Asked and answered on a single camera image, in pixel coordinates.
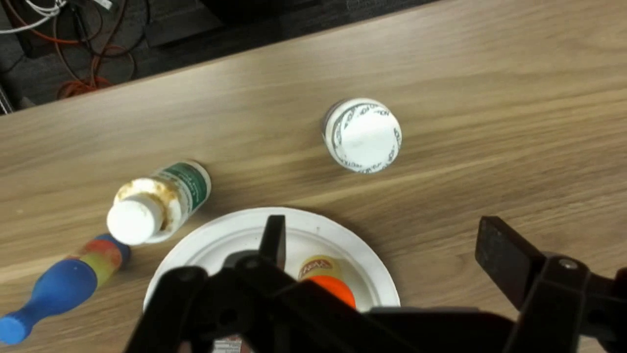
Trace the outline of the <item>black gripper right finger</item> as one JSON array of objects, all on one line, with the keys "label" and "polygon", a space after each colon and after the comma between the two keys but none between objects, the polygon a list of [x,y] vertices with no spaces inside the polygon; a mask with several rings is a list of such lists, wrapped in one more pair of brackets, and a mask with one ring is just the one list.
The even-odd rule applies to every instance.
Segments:
[{"label": "black gripper right finger", "polygon": [[475,257],[518,308],[504,353],[577,353],[594,338],[627,353],[627,269],[612,279],[569,256],[543,254],[498,216],[483,216]]}]

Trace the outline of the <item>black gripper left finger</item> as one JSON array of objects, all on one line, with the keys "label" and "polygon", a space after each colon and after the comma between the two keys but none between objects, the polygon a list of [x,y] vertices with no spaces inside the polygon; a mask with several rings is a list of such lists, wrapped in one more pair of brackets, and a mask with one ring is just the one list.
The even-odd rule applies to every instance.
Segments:
[{"label": "black gripper left finger", "polygon": [[242,336],[255,353],[289,353],[289,326],[275,295],[285,271],[261,254],[234,254],[222,271],[179,267],[161,277],[124,353],[210,353],[222,338]]}]

